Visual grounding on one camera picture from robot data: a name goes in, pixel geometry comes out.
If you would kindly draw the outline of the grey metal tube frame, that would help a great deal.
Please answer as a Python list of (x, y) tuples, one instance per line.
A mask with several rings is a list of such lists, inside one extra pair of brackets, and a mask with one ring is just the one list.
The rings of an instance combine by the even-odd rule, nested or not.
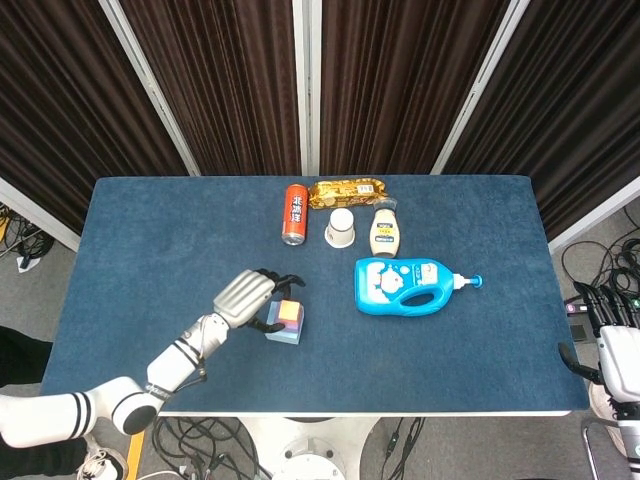
[(588, 417), (583, 419), (581, 422), (581, 440), (587, 456), (591, 477), (593, 480), (600, 480), (594, 453), (593, 453), (590, 438), (589, 438), (589, 430), (591, 427), (595, 425), (607, 428), (607, 427), (613, 426), (614, 423), (605, 419), (601, 419), (599, 417)]

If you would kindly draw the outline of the blue table mat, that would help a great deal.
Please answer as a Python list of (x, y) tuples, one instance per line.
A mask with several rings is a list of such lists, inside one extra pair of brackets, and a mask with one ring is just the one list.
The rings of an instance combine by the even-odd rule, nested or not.
[(588, 405), (557, 350), (571, 333), (531, 182), (524, 176), (388, 176), (403, 258), (431, 258), (481, 288), (415, 318), (358, 311), (354, 265), (370, 253), (373, 213), (355, 242), (281, 238), (288, 177), (103, 178), (94, 188), (42, 382), (91, 389), (147, 365), (240, 272), (296, 274), (305, 309), (296, 345), (232, 330), (208, 378), (169, 403), (183, 413), (427, 414), (565, 412)]

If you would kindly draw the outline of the brown curtain partition panel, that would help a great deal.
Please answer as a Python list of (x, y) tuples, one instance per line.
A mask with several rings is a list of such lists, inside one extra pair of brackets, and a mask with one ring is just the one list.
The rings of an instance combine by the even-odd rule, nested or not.
[(302, 174), (440, 174), (530, 2), (292, 0)]
[(99, 179), (186, 173), (98, 0), (0, 0), (0, 178), (80, 234)]
[(303, 173), (298, 0), (98, 0), (186, 172)]
[(443, 172), (527, 176), (549, 240), (640, 177), (640, 0), (529, 0)]

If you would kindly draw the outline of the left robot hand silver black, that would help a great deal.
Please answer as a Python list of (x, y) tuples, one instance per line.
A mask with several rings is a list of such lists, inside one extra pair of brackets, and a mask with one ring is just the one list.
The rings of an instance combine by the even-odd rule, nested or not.
[(257, 314), (278, 293), (289, 299), (292, 285), (305, 287), (306, 283), (295, 274), (281, 276), (264, 268), (244, 270), (214, 298), (213, 311), (230, 328), (249, 326), (262, 333), (276, 333), (285, 325), (281, 322), (268, 325), (260, 321)]

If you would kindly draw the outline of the light blue cube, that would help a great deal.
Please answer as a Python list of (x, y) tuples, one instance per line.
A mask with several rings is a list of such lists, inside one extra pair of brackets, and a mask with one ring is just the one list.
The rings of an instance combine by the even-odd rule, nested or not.
[[(271, 327), (275, 326), (275, 325), (272, 324), (271, 315), (270, 315), (270, 313), (272, 312), (272, 303), (270, 305), (269, 312), (268, 312), (268, 317), (267, 317), (267, 325), (271, 326)], [(268, 332), (268, 333), (266, 333), (265, 337), (267, 339), (271, 340), (271, 341), (277, 341), (277, 342), (281, 342), (281, 343), (298, 345), (300, 337), (301, 337), (301, 333), (302, 333), (302, 327), (303, 327), (303, 324), (302, 324), (301, 329), (300, 329), (300, 331), (298, 333), (287, 333), (287, 332), (278, 330), (276, 332)]]

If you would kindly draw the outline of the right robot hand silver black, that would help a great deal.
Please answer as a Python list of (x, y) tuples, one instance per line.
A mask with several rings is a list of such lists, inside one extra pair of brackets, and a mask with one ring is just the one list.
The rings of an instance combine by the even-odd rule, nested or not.
[(602, 285), (574, 283), (587, 308), (596, 340), (599, 367), (582, 365), (560, 343), (558, 351), (572, 373), (605, 387), (619, 404), (640, 403), (640, 310), (625, 295)]

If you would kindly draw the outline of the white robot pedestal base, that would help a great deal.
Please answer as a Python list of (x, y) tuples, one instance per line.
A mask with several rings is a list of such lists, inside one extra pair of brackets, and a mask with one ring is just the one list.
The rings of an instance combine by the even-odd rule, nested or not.
[(272, 480), (360, 480), (364, 446), (378, 419), (272, 416), (240, 421)]

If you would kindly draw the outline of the gold snack package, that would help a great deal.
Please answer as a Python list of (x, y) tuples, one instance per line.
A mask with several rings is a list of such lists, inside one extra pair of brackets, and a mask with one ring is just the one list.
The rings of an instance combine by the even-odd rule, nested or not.
[(309, 188), (309, 206), (313, 209), (371, 205), (387, 197), (385, 183), (374, 178), (325, 180)]

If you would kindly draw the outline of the person in black clothing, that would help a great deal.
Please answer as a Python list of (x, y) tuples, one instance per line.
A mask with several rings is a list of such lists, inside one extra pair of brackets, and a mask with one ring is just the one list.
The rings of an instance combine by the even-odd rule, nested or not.
[[(51, 349), (50, 342), (0, 326), (0, 388), (41, 382)], [(72, 474), (76, 480), (126, 480), (128, 465), (118, 451), (100, 446), (91, 435), (19, 449), (0, 436), (0, 480)]]

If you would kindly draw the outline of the purple cube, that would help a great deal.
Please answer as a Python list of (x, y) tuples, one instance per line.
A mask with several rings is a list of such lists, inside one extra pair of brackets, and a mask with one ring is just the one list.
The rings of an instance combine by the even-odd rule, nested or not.
[(280, 302), (281, 301), (282, 300), (272, 303), (272, 312), (270, 313), (272, 324), (273, 325), (281, 325), (282, 328), (280, 329), (280, 331), (284, 331), (284, 332), (287, 332), (287, 333), (298, 333), (300, 331), (300, 329), (301, 329), (301, 326), (303, 324), (303, 319), (304, 319), (304, 308), (303, 308), (303, 306), (302, 306), (301, 318), (300, 318), (299, 324), (295, 325), (293, 328), (288, 328), (285, 324), (278, 322), (277, 316), (278, 316), (278, 310), (279, 310), (279, 306), (280, 306)]

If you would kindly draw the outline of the small orange cube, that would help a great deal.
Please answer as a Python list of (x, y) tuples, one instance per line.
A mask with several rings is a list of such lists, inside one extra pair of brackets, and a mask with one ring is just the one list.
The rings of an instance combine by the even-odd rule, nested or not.
[(297, 301), (282, 300), (278, 310), (278, 322), (288, 328), (298, 325), (301, 318), (302, 305)]

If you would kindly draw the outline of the yellow floor tape strip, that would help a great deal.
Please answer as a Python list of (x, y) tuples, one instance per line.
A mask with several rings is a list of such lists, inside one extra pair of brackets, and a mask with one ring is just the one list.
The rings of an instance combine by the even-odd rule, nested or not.
[(137, 433), (130, 437), (129, 448), (127, 452), (128, 473), (126, 480), (137, 480), (139, 465), (144, 447), (145, 432)]

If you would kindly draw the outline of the black power strip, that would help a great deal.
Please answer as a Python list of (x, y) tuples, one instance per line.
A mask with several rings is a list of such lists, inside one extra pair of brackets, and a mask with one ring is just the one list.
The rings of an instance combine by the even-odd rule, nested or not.
[[(628, 298), (628, 301), (634, 308), (640, 309), (640, 298)], [(565, 300), (564, 306), (568, 316), (588, 313), (588, 307), (578, 298)]]

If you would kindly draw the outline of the blue detergent bottle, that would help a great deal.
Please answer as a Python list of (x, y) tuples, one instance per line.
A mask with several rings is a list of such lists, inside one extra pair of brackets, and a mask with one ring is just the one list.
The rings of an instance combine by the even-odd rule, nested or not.
[(481, 275), (466, 278), (429, 258), (370, 257), (354, 267), (356, 307), (373, 316), (431, 315), (447, 305), (455, 290), (483, 283)]

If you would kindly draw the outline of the orange soda can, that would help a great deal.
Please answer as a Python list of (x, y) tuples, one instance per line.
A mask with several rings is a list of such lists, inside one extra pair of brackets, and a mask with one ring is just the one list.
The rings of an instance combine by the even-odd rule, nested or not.
[(306, 239), (308, 189), (291, 184), (285, 192), (281, 238), (290, 246), (301, 245)]

